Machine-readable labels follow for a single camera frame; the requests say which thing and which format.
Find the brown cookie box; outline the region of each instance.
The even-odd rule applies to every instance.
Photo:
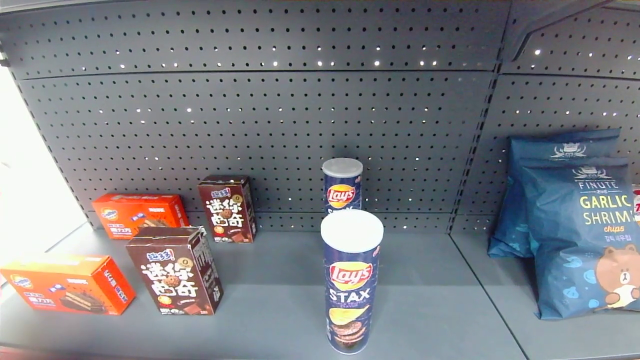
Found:
[[[198,191],[215,242],[253,242],[256,224],[248,176],[208,176]]]
[[[164,315],[213,315],[223,290],[200,227],[143,227],[127,251]]]

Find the blue chip bag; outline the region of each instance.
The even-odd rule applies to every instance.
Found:
[[[532,258],[529,224],[520,182],[522,158],[568,160],[608,156],[616,150],[620,129],[566,133],[549,138],[510,138],[509,177],[502,201],[498,226],[490,239],[488,255],[492,258]]]
[[[541,319],[640,311],[640,227],[626,158],[522,160]]]

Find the white plastic lid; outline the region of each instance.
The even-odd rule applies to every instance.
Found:
[[[327,245],[352,254],[378,246],[384,232],[380,219],[364,210],[334,211],[320,224],[320,235]]]
[[[335,158],[325,161],[322,171],[332,177],[354,177],[362,174],[362,163],[351,158]]]

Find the chip can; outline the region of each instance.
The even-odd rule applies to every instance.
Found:
[[[351,158],[335,158],[322,165],[324,172],[324,212],[362,209],[362,163]]]
[[[326,335],[342,354],[367,345],[384,228],[363,210],[336,211],[320,226],[324,240]]]

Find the lay's logo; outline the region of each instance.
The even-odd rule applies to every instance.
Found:
[[[347,206],[356,196],[356,188],[347,184],[336,184],[326,191],[326,200],[336,209]]]
[[[340,261],[329,267],[331,281],[342,291],[361,288],[371,278],[373,265],[361,261]]]

